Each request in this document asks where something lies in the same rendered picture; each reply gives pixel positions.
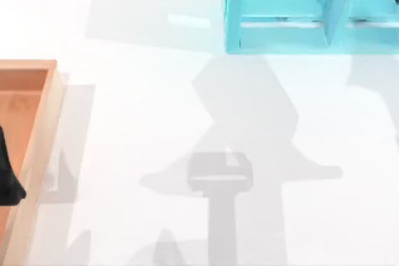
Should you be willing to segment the shallow salmon-coloured box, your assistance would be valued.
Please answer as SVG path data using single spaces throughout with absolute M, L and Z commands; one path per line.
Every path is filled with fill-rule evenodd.
M 0 59 L 0 126 L 27 192 L 17 206 L 0 207 L 0 266 L 26 261 L 64 93 L 56 60 Z

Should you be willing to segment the light blue rack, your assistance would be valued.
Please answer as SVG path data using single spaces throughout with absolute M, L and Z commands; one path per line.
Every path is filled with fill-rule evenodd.
M 230 54 L 399 54 L 399 0 L 223 0 Z

